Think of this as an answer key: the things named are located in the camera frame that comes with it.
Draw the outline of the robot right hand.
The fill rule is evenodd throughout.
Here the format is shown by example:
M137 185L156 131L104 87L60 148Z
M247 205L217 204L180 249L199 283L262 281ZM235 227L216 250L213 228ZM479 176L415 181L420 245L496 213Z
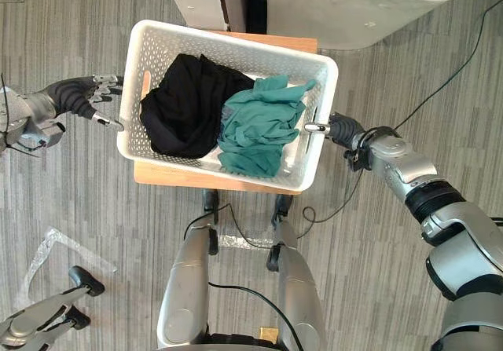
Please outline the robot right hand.
M357 120L339 113L330 115L327 124L308 122L304 129L309 133L322 134L333 143L350 150L354 148L354 139L364 133L364 128Z

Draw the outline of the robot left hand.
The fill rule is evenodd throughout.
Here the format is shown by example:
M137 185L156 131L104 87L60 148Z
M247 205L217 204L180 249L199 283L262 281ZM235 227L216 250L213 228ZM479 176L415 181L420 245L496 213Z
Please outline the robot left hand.
M121 75L91 75L65 79L46 88L58 115L71 112L118 132L122 132L124 126L118 120L99 112L93 104L110 102L114 97L121 96L122 91Z

